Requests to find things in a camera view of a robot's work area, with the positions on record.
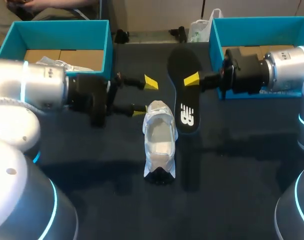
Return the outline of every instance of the shoe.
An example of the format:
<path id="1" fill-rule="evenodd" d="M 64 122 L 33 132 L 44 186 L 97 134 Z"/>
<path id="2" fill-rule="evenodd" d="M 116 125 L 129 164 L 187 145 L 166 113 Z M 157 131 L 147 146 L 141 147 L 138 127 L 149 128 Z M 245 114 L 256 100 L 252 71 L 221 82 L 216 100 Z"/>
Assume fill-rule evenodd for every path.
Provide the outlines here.
<path id="1" fill-rule="evenodd" d="M 153 101 L 147 108 L 143 122 L 146 164 L 144 177 L 154 174 L 153 179 L 171 175 L 175 178 L 175 141 L 178 132 L 171 109 L 162 101 Z"/>
<path id="2" fill-rule="evenodd" d="M 46 65 L 46 66 L 55 66 L 55 67 L 63 67 L 66 72 L 92 72 L 94 70 L 81 67 L 81 66 L 73 66 L 61 60 L 52 60 L 49 57 L 44 56 L 40 61 L 36 64 Z"/>

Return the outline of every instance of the black cable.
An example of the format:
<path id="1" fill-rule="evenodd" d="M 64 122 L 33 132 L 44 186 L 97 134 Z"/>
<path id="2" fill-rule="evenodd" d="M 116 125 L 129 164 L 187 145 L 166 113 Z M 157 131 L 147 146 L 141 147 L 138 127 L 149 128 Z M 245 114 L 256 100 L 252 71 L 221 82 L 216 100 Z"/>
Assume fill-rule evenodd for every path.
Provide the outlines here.
<path id="1" fill-rule="evenodd" d="M 205 0 L 203 0 L 203 6 L 202 6 L 201 19 L 203 19 L 203 15 L 204 15 L 204 8 L 205 8 Z"/>
<path id="2" fill-rule="evenodd" d="M 301 2 L 302 2 L 302 0 L 300 0 L 300 2 L 298 3 L 298 5 L 297 5 L 297 9 L 296 9 L 296 11 L 295 11 L 294 16 L 296 16 L 296 15 L 297 15 L 297 12 L 298 12 L 298 9 L 300 8 Z"/>

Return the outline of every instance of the person's hand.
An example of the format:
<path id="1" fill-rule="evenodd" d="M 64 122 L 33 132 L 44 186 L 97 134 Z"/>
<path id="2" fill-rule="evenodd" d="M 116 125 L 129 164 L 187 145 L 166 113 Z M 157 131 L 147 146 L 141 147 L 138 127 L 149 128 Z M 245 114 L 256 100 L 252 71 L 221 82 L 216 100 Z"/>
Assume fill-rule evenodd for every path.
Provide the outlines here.
<path id="1" fill-rule="evenodd" d="M 51 7 L 51 0 L 32 0 L 21 5 L 21 7 L 28 12 L 40 12 Z"/>

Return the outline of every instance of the cardboard box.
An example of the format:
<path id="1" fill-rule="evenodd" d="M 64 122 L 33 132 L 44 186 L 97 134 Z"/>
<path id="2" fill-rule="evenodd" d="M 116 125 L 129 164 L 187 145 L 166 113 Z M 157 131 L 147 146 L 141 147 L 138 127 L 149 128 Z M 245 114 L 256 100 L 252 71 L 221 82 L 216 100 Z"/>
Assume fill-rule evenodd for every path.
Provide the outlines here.
<path id="1" fill-rule="evenodd" d="M 209 52 L 213 71 L 219 71 L 227 48 L 239 47 L 241 53 L 257 54 L 259 59 L 270 51 L 304 46 L 304 16 L 231 17 L 212 21 Z M 227 99 L 301 97 L 300 90 L 249 95 L 226 93 Z"/>
<path id="2" fill-rule="evenodd" d="M 104 51 L 30 49 L 26 51 L 24 60 L 34 64 L 44 56 L 52 60 L 61 60 L 73 66 L 89 68 L 100 72 L 103 66 Z"/>
<path id="3" fill-rule="evenodd" d="M 111 78 L 113 43 L 107 20 L 14 22 L 0 49 L 0 59 L 36 63 L 47 56 L 89 68 L 87 74 Z M 78 72 L 69 71 L 68 76 Z"/>

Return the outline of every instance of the teal box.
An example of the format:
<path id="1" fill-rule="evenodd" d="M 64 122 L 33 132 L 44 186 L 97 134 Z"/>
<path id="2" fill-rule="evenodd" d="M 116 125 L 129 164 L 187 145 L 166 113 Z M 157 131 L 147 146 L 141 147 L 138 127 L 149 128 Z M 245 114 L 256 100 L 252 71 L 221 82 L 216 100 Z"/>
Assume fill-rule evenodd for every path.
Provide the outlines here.
<path id="1" fill-rule="evenodd" d="M 108 20 L 14 22 L 0 49 L 0 59 L 23 61 L 32 50 L 104 50 L 102 70 L 83 73 L 110 79 L 113 43 Z M 67 72 L 74 76 L 79 72 Z"/>
<path id="2" fill-rule="evenodd" d="M 304 45 L 304 16 L 289 17 L 232 17 L 216 18 L 212 21 L 209 52 L 212 69 L 222 67 L 224 53 L 222 47 L 231 46 L 266 46 L 266 45 Z M 226 93 L 227 99 L 257 98 L 292 98 L 301 97 L 300 90 L 268 92 L 260 94 Z"/>

